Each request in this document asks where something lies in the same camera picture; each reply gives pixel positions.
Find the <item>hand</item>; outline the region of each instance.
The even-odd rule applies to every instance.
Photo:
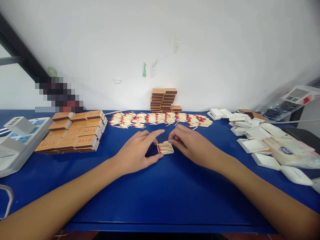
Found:
[[[112,158],[121,175],[140,171],[163,157],[162,154],[145,157],[150,145],[152,143],[158,144],[156,137],[161,133],[164,133],[163,129],[152,133],[147,130],[137,132],[123,145],[120,151]]]
[[[195,164],[216,172],[227,168],[229,160],[235,159],[215,147],[200,133],[181,124],[172,130],[168,140]]]

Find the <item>floor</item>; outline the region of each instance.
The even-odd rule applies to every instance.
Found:
[[[61,231],[58,234],[68,234],[68,231]],[[80,232],[73,231],[66,236],[55,237],[53,240],[93,240],[98,231]],[[276,234],[248,234],[248,233],[226,233],[223,234],[228,240],[284,240],[280,235]]]

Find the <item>power strip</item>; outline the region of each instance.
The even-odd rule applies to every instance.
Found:
[[[22,168],[42,139],[47,135],[49,132],[48,127],[52,123],[49,117],[35,118],[29,121],[35,125],[30,134],[20,136],[16,133],[11,133],[9,135],[10,138],[25,144],[26,147],[20,153],[0,157],[0,178],[18,172]]]

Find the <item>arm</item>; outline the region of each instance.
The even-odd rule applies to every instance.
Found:
[[[315,211],[258,177],[198,132],[178,124],[169,142],[194,163],[228,178],[285,239],[320,238],[320,217]]]
[[[164,130],[137,132],[111,159],[49,192],[0,222],[1,237],[6,240],[50,239],[91,198],[119,177],[144,169],[163,157],[145,154]]]

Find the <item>forearm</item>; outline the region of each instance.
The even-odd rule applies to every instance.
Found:
[[[222,171],[285,239],[319,239],[319,215],[262,178],[238,160]]]
[[[111,159],[0,222],[3,239],[50,239],[80,208],[121,176]]]

